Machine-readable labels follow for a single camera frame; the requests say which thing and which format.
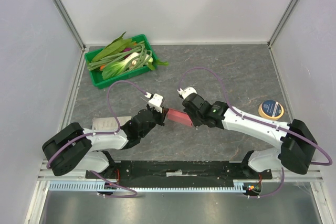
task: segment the white wall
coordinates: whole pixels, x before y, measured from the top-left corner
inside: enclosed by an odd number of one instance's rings
[[[290,0],[62,0],[87,44],[267,41]]]
[[[23,223],[80,49],[52,0],[0,0],[0,216]]]
[[[293,115],[336,162],[336,0],[300,0],[273,52]],[[321,171],[336,207],[335,164]]]

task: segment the red block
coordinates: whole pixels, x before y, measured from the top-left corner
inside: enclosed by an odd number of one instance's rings
[[[181,112],[175,109],[169,108],[167,113],[167,119],[172,120],[177,123],[181,123],[187,125],[189,127],[193,126],[192,121],[190,120],[189,116],[185,112]]]

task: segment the pink object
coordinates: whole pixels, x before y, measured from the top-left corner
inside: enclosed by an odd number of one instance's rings
[[[132,50],[132,48],[126,47],[122,52],[128,52],[128,51],[131,51],[131,50]]]
[[[175,109],[169,108],[169,111],[167,113],[167,119],[172,120],[177,123],[187,125],[189,127],[193,126],[193,122],[190,120],[187,113],[184,113],[184,112],[181,112]]]

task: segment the cable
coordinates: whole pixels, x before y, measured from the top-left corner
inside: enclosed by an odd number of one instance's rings
[[[254,189],[251,189],[251,188],[249,188],[248,190],[250,190],[250,191],[253,191],[254,193],[256,193],[256,194],[261,194],[261,191],[263,190],[262,188],[262,176],[261,176],[261,174],[259,173],[259,182],[258,182],[258,184],[257,184],[257,186],[256,187],[258,187],[258,188],[260,188],[260,191],[256,191],[256,190],[254,190]]]
[[[114,172],[116,173],[116,181],[117,181],[117,184],[119,184],[119,181],[120,181],[120,173],[119,173],[119,169],[115,170]]]
[[[138,195],[138,192],[131,189],[131,188],[127,188],[127,187],[124,187],[124,186],[120,186],[120,185],[117,185],[107,179],[105,179],[104,177],[102,177],[99,173],[93,171],[93,170],[89,170],[89,172],[92,172],[93,174],[95,174],[98,178],[104,180],[106,183],[109,183],[110,185],[116,187],[116,188],[120,188],[120,189],[124,189],[124,190],[127,190],[127,191],[130,191],[131,193],[133,194],[129,194],[129,195],[104,195],[104,194],[101,194],[101,193],[98,193],[98,195],[100,196],[103,196],[103,197],[107,197],[107,198],[130,198],[130,197],[135,197]]]
[[[265,198],[265,197],[272,196],[272,195],[276,194],[277,192],[279,192],[282,189],[282,187],[284,186],[283,184],[285,182],[285,170],[284,170],[283,167],[281,168],[281,171],[282,171],[281,181],[280,181],[279,187],[275,191],[273,191],[271,193],[268,193],[268,194],[264,194],[264,195],[249,196],[249,198],[255,198],[255,199]]]
[[[207,70],[209,71],[210,73],[212,73],[214,75],[214,77],[218,80],[220,86],[222,87],[222,91],[223,91],[223,95],[224,95],[224,99],[226,101],[226,104],[228,105],[228,107],[238,116],[240,116],[241,118],[243,119],[248,119],[250,121],[253,121],[253,122],[256,122],[256,123],[260,123],[262,125],[265,125],[265,126],[268,126],[268,127],[271,127],[271,128],[274,128],[276,129],[277,126],[274,125],[274,124],[270,124],[270,123],[267,123],[267,122],[264,122],[264,121],[261,121],[261,120],[258,120],[258,119],[255,119],[255,118],[251,118],[249,116],[243,116],[242,114],[240,114],[234,107],[232,107],[231,103],[229,102],[229,99],[228,99],[228,95],[226,93],[226,89],[225,89],[225,86],[223,84],[223,82],[221,81],[220,77],[214,72],[212,71],[211,69],[208,69],[208,68],[204,68],[204,67],[194,67],[192,69],[189,69],[188,71],[184,72],[184,74],[182,75],[180,81],[179,81],[179,85],[178,85],[178,90],[181,89],[181,82],[182,80],[184,79],[185,75],[187,73],[189,73],[190,71],[193,71],[193,70],[196,70],[196,69],[204,69],[204,70]],[[283,127],[278,127],[278,130],[281,130],[281,131],[284,131],[284,132],[287,132],[293,136],[296,136],[298,138],[300,138],[301,140],[305,141],[306,143],[310,144],[311,146],[313,146],[315,149],[318,149],[328,160],[327,163],[322,163],[322,162],[310,162],[312,165],[324,165],[324,166],[330,166],[332,165],[332,159],[331,157],[329,156],[329,154],[324,150],[322,149],[321,147],[319,147],[316,143],[310,141],[309,139],[307,139],[306,137],[304,136],[301,136],[300,134],[294,132],[294,131],[291,131],[291,130],[288,130],[288,129],[285,129]]]
[[[80,136],[77,136],[77,137],[75,137],[74,139],[72,139],[71,141],[69,141],[68,143],[66,143],[64,146],[62,146],[50,159],[49,159],[49,161],[48,161],[48,164],[47,164],[47,169],[51,169],[51,164],[52,164],[52,162],[55,160],[55,158],[62,152],[62,151],[64,151],[68,146],[70,146],[70,145],[72,145],[74,142],[76,142],[76,141],[78,141],[78,140],[80,140],[80,139],[82,139],[83,137],[86,137],[86,136],[93,136],[93,135],[96,135],[96,134],[98,134],[98,135],[110,135],[110,134],[116,134],[116,133],[118,133],[119,131],[120,131],[120,122],[119,122],[119,120],[118,120],[118,118],[117,118],[117,116],[116,116],[116,114],[115,114],[115,112],[113,111],[113,109],[112,109],[112,106],[111,106],[111,103],[110,103],[110,90],[111,90],[111,88],[114,86],[114,85],[116,85],[116,84],[118,84],[118,83],[121,83],[121,82],[125,82],[125,83],[128,83],[128,84],[131,84],[131,85],[133,85],[134,87],[136,87],[141,93],[143,93],[144,95],[147,95],[147,92],[146,91],[144,91],[143,89],[141,89],[138,85],[136,85],[135,83],[133,83],[133,82],[131,82],[131,81],[116,81],[115,83],[113,83],[110,87],[109,87],[109,89],[108,89],[108,91],[107,91],[107,104],[108,104],[108,107],[109,107],[109,109],[110,109],[110,111],[111,111],[111,113],[112,113],[112,115],[113,115],[113,117],[114,117],[114,119],[116,120],[116,122],[117,122],[117,125],[118,125],[118,128],[115,130],[115,131],[112,131],[112,132],[90,132],[90,133],[85,133],[85,134],[82,134],[82,135],[80,135]],[[119,185],[117,185],[117,184],[114,184],[114,183],[112,183],[112,182],[110,182],[110,181],[108,181],[108,180],[106,180],[106,179],[104,179],[103,177],[101,177],[97,172],[95,172],[95,171],[93,171],[93,170],[91,170],[91,172],[92,173],[94,173],[97,177],[99,177],[100,179],[103,179],[104,181],[107,181],[108,183],[110,183],[110,184],[112,184],[112,185],[114,185],[115,187],[118,187],[118,188],[122,188],[122,189],[125,189],[125,190],[128,190],[128,191],[131,191],[131,192],[133,192],[133,193],[135,193],[134,195],[120,195],[120,196],[109,196],[109,197],[115,197],[115,198],[125,198],[125,197],[134,197],[134,196],[136,196],[138,193],[136,192],[136,191],[134,191],[134,190],[132,190],[132,189],[129,189],[129,188],[126,188],[126,187],[123,187],[123,186],[119,186]]]

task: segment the metal sheet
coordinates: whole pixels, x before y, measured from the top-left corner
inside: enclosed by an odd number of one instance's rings
[[[264,191],[278,185],[265,184]],[[225,193],[139,193],[102,198],[90,192],[51,191],[40,223],[322,223],[309,183],[285,184],[279,194],[246,199]]]

